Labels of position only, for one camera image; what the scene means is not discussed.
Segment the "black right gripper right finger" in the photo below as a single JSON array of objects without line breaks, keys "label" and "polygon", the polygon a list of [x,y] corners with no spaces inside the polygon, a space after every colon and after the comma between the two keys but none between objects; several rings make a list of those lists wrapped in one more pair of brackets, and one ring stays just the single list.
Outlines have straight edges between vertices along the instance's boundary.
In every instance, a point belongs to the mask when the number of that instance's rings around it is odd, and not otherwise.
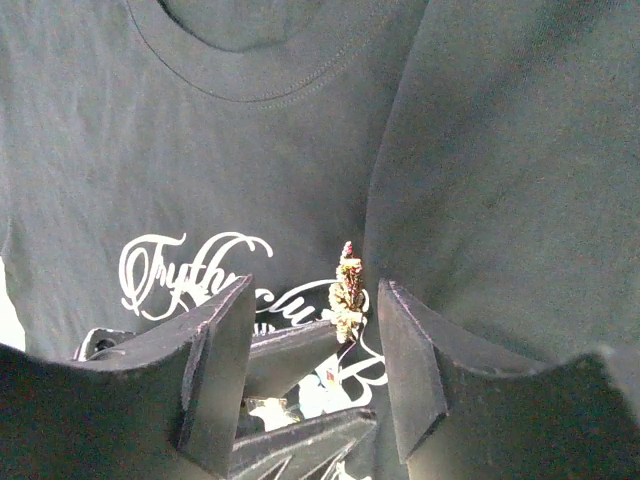
[{"label": "black right gripper right finger", "polygon": [[544,364],[378,288],[399,458],[414,479],[635,479],[639,353]]}]

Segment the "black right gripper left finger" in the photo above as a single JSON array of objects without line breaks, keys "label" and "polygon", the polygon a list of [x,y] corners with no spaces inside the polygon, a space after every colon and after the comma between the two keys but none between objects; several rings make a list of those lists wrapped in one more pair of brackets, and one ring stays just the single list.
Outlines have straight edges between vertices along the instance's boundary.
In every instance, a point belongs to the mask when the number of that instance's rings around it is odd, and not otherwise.
[{"label": "black right gripper left finger", "polygon": [[5,479],[222,479],[255,318],[251,277],[84,362],[1,350]]}]

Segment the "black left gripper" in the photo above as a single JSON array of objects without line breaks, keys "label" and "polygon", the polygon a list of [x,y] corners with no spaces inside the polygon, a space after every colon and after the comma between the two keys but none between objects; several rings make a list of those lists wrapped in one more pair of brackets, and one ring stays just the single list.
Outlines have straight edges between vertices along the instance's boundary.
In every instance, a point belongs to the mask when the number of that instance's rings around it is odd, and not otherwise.
[{"label": "black left gripper", "polygon": [[94,328],[76,348],[72,360],[75,362],[102,361],[119,358],[126,354],[121,344],[132,340],[137,333],[109,328]]}]

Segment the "black floral print t-shirt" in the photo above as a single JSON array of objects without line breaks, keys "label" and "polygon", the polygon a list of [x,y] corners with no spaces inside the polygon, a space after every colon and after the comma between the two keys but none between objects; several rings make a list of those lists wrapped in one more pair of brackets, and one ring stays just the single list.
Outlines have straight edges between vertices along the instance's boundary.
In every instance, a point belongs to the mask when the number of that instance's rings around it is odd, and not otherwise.
[{"label": "black floral print t-shirt", "polygon": [[332,478],[397,451],[383,280],[515,354],[639,353],[635,1],[5,1],[1,258],[24,332],[72,361],[241,277],[255,337],[330,323],[344,244],[364,324],[236,441],[350,408]]}]

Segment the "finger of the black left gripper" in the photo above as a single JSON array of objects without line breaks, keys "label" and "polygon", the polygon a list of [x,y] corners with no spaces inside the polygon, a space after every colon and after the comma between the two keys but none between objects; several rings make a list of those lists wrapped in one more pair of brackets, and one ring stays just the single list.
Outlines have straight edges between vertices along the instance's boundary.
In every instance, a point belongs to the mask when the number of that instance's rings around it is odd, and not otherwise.
[{"label": "finger of the black left gripper", "polygon": [[330,479],[335,467],[376,426],[375,413],[350,408],[235,442],[235,480]]},{"label": "finger of the black left gripper", "polygon": [[340,348],[336,329],[328,320],[255,337],[249,352],[244,397],[284,397]]}]

